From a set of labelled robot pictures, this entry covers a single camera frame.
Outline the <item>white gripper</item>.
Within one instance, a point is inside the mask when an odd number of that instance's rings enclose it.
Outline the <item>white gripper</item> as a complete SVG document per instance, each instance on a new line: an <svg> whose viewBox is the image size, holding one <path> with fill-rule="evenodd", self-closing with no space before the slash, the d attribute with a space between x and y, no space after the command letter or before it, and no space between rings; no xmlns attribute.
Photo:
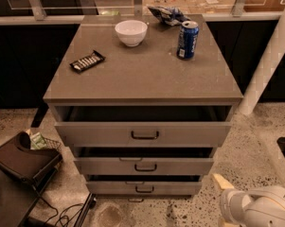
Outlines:
<svg viewBox="0 0 285 227"><path fill-rule="evenodd" d="M218 227L240 227L238 224L241 224L244 219L243 204L248 202L247 194L234 189L234 185L221 174L214 173L212 177L218 187L223 190L220 199L223 218L218 220Z"/></svg>

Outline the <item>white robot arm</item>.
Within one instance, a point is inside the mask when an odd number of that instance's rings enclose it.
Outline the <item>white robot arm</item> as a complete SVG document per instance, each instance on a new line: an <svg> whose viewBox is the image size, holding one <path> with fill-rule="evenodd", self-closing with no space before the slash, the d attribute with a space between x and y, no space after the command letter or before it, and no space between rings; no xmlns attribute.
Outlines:
<svg viewBox="0 0 285 227"><path fill-rule="evenodd" d="M272 185L241 191L220 174L212 177L222 191L218 227L285 227L285 188Z"/></svg>

